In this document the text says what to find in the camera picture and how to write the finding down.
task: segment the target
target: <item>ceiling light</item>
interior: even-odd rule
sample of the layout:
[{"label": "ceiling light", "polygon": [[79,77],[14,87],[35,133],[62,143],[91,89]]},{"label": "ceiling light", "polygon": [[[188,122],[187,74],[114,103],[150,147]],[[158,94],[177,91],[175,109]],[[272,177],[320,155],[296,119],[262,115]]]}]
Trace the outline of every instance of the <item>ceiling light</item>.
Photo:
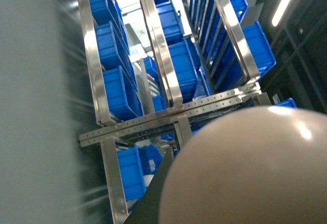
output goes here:
[{"label": "ceiling light", "polygon": [[272,25],[277,26],[279,21],[281,20],[288,4],[290,3],[290,0],[281,0],[274,17],[272,18]]}]

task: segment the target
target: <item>metal rail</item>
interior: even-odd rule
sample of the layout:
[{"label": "metal rail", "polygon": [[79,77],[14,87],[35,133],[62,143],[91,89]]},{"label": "metal rail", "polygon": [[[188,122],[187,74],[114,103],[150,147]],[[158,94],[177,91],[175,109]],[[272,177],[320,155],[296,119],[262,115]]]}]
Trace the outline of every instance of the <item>metal rail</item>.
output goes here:
[{"label": "metal rail", "polygon": [[104,138],[100,143],[114,224],[123,224],[128,217],[123,182],[116,152],[116,142],[119,141],[120,139],[111,136]]},{"label": "metal rail", "polygon": [[181,109],[183,97],[154,0],[139,1],[145,18],[167,107]]},{"label": "metal rail", "polygon": [[109,111],[90,2],[78,0],[78,6],[97,124],[110,125],[115,123],[115,120]]},{"label": "metal rail", "polygon": [[85,147],[98,144],[107,136],[116,136],[130,142],[149,139],[173,131],[173,124],[180,116],[186,115],[190,125],[207,122],[257,94],[261,94],[259,84],[248,84],[183,104],[180,111],[168,108],[154,114],[84,133],[79,136],[80,145]]}]

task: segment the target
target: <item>stainless steel frame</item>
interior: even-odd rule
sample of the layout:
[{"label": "stainless steel frame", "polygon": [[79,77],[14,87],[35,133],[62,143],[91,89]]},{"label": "stainless steel frame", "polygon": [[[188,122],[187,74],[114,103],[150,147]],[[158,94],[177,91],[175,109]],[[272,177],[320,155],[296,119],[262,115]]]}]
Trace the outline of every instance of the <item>stainless steel frame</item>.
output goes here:
[{"label": "stainless steel frame", "polygon": [[[219,13],[222,19],[219,22],[215,33],[215,40],[222,31],[224,25],[236,51],[238,60],[243,69],[247,84],[225,91],[210,97],[202,98],[186,104],[182,103],[182,95],[177,81],[172,59],[169,53],[167,42],[161,27],[160,19],[154,4],[154,0],[140,0],[151,46],[154,52],[155,61],[160,76],[160,84],[165,93],[167,103],[166,110],[154,113],[154,106],[151,96],[151,80],[145,72],[144,62],[141,59],[139,64],[141,72],[136,72],[139,91],[142,94],[142,105],[145,116],[135,118],[126,122],[115,123],[110,114],[104,81],[102,76],[100,58],[98,54],[93,18],[91,15],[89,0],[79,0],[79,7],[82,19],[86,56],[88,61],[89,75],[92,86],[92,94],[96,108],[97,122],[101,125],[108,125],[79,136],[81,147],[100,144],[105,166],[106,180],[109,191],[109,198],[114,223],[123,223],[128,210],[125,202],[124,189],[116,153],[117,146],[130,147],[134,143],[152,138],[165,133],[175,133],[175,142],[178,149],[182,148],[192,137],[191,126],[204,124],[212,119],[238,109],[247,104],[248,101],[256,101],[257,104],[268,104],[266,95],[262,95],[260,85],[256,82],[259,78],[259,70],[255,65],[252,54],[245,40],[243,31],[237,20],[236,14],[229,0],[214,0],[216,8],[212,9],[208,27],[212,28],[214,14]],[[191,0],[186,0],[185,4],[190,5]],[[204,34],[202,32],[203,22],[199,22],[199,13],[194,7],[187,8],[191,18],[196,16],[196,28],[193,34],[199,39]],[[207,46],[208,33],[204,35],[204,47]],[[203,66],[208,67],[209,58],[204,59],[200,54]],[[205,68],[205,74],[209,78],[210,73]]]},{"label": "stainless steel frame", "polygon": [[140,0],[167,107],[181,109],[183,98],[154,0]]},{"label": "stainless steel frame", "polygon": [[187,115],[177,117],[174,128],[176,146],[177,149],[180,150],[192,137],[192,130]]},{"label": "stainless steel frame", "polygon": [[[203,0],[200,0],[198,10],[201,10],[201,3]],[[213,25],[213,19],[215,14],[215,8],[212,9],[209,23],[208,23],[208,30],[204,38],[203,48],[201,49],[200,53],[204,53],[204,50],[207,46],[208,42],[208,32],[211,30],[215,30],[215,36],[214,36],[214,42],[212,44],[212,47],[209,51],[208,58],[205,62],[205,67],[210,68],[210,62],[214,50],[215,43],[218,40],[218,36],[221,33],[223,27],[226,28],[226,31],[228,33],[228,36],[230,38],[230,41],[233,45],[233,48],[235,50],[237,59],[241,65],[242,71],[245,76],[246,83],[253,83],[256,82],[260,78],[260,73],[258,70],[258,67],[254,61],[254,58],[252,56],[252,53],[250,51],[250,48],[247,44],[247,41],[245,39],[245,36],[243,34],[241,25],[237,19],[237,16],[235,14],[235,11],[232,7],[232,4],[230,0],[214,0],[215,6],[221,16],[221,20],[218,24],[218,27],[216,29],[212,29]],[[192,8],[187,8],[187,11],[191,11],[191,19],[196,15],[195,24],[193,25],[195,38],[200,41],[202,34],[203,34],[203,26],[204,26],[204,18],[208,10],[208,2],[209,0],[205,0],[204,3],[204,12],[203,12],[203,19],[202,22],[199,22],[199,12],[197,12],[194,4]]]},{"label": "stainless steel frame", "polygon": [[78,6],[97,124],[110,125],[115,123],[115,120],[109,111],[90,2],[78,0]]},{"label": "stainless steel frame", "polygon": [[126,122],[100,128],[79,136],[81,147],[94,145],[107,136],[137,142],[174,130],[178,117],[186,115],[190,125],[206,123],[226,112],[237,109],[251,97],[261,94],[258,83],[248,84],[197,101],[183,104],[182,110],[166,110],[135,118]]},{"label": "stainless steel frame", "polygon": [[260,73],[230,0],[215,0],[215,2],[247,83],[256,82],[260,78]]},{"label": "stainless steel frame", "polygon": [[120,139],[109,136],[104,137],[100,142],[114,224],[123,224],[128,217],[125,193],[116,151],[116,142],[119,141]]}]

